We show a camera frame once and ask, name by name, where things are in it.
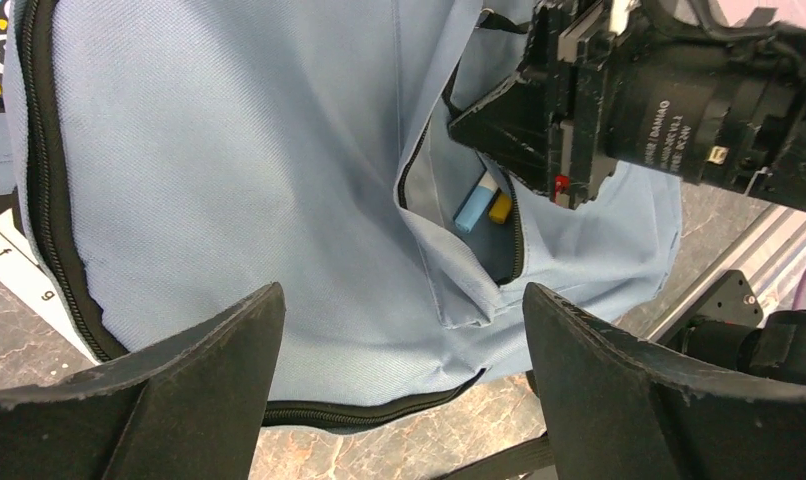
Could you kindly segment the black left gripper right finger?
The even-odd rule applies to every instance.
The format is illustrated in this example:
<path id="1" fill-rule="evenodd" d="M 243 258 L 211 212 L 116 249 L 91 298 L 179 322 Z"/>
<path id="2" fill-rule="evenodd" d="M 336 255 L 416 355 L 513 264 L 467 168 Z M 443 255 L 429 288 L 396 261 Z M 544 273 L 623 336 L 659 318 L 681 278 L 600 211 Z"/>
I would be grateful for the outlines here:
<path id="1" fill-rule="evenodd" d="M 539 284 L 523 314 L 562 479 L 806 479 L 806 310 L 638 338 Z"/>

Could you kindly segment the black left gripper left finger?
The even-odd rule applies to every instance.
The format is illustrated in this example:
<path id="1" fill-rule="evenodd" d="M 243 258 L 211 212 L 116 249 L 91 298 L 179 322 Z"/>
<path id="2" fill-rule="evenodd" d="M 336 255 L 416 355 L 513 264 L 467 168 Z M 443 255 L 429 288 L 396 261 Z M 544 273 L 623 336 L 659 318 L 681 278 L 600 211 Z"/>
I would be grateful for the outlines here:
<path id="1" fill-rule="evenodd" d="M 0 390 L 0 479 L 246 478 L 284 317 L 271 284 L 54 385 Z"/>

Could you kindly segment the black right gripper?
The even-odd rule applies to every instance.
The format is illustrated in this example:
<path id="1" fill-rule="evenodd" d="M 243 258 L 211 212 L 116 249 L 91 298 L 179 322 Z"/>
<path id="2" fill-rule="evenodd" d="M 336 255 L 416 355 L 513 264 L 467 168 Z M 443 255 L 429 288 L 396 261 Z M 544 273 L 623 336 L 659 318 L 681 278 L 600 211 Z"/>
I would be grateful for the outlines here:
<path id="1" fill-rule="evenodd" d="M 516 70 L 465 108 L 447 82 L 450 138 L 492 159 L 526 188 L 577 209 L 598 198 L 618 161 L 604 152 L 609 58 L 608 1 L 539 1 Z"/>

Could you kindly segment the yellow pencil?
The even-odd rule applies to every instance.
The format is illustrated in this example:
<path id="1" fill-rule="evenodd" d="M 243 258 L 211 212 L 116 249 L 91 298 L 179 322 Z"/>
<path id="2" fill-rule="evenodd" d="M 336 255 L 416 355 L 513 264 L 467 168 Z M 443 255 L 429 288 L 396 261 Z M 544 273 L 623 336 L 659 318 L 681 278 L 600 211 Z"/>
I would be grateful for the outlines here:
<path id="1" fill-rule="evenodd" d="M 496 195 L 488 211 L 489 220 L 498 225 L 507 222 L 513 208 L 513 200 L 510 195 L 500 192 Z"/>

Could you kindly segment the light blue pencil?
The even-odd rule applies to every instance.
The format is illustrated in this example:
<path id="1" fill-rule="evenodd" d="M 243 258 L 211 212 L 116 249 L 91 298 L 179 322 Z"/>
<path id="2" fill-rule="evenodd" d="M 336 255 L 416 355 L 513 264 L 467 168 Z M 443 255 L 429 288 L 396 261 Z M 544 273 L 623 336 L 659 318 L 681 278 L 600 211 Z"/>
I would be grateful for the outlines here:
<path id="1" fill-rule="evenodd" d="M 456 229 L 464 234 L 470 233 L 491 204 L 497 191 L 498 183 L 488 171 L 484 171 L 454 216 Z"/>

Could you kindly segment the blue student backpack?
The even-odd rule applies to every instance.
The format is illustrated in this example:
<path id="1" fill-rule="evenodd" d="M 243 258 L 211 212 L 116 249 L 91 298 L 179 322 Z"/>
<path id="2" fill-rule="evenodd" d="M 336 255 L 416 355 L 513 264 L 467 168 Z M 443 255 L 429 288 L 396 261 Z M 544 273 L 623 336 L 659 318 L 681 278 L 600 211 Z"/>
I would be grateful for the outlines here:
<path id="1" fill-rule="evenodd" d="M 370 430 L 532 370 L 529 284 L 611 321 L 664 283 L 678 181 L 622 166 L 566 210 L 506 172 L 505 226 L 452 224 L 489 157 L 453 142 L 522 51 L 524 1 L 10 1 L 22 232 L 97 366 L 278 284 L 262 427 Z"/>

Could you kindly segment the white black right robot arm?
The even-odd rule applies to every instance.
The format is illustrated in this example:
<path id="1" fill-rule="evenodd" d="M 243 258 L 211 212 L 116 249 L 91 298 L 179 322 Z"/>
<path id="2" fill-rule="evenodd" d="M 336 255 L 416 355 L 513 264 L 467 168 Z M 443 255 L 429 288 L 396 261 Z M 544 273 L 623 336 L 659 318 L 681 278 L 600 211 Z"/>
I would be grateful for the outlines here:
<path id="1" fill-rule="evenodd" d="M 619 162 L 806 212 L 806 29 L 662 1 L 540 1 L 515 69 L 450 137 L 575 209 Z"/>

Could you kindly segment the black white checkerboard mat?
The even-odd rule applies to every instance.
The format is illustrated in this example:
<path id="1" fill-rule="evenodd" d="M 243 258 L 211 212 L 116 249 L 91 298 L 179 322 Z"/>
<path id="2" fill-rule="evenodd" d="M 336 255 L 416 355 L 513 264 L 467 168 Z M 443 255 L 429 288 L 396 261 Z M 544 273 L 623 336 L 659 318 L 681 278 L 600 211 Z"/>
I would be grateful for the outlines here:
<path id="1" fill-rule="evenodd" d="M 91 363 L 98 360 L 78 337 L 49 278 L 39 267 L 22 233 L 19 199 L 14 178 L 10 135 L 4 115 L 3 82 L 0 79 L 0 282 L 34 313 L 82 353 Z"/>

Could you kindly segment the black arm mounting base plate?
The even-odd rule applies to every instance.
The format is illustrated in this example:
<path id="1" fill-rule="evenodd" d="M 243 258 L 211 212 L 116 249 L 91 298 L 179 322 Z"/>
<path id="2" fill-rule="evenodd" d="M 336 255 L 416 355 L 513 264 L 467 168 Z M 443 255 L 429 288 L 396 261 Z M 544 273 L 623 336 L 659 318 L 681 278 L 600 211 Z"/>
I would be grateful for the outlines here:
<path id="1" fill-rule="evenodd" d="M 650 339 L 668 345 L 690 320 L 697 317 L 757 327 L 764 319 L 764 312 L 744 273 L 726 270 L 694 300 L 687 301 L 684 310 L 664 320 Z"/>

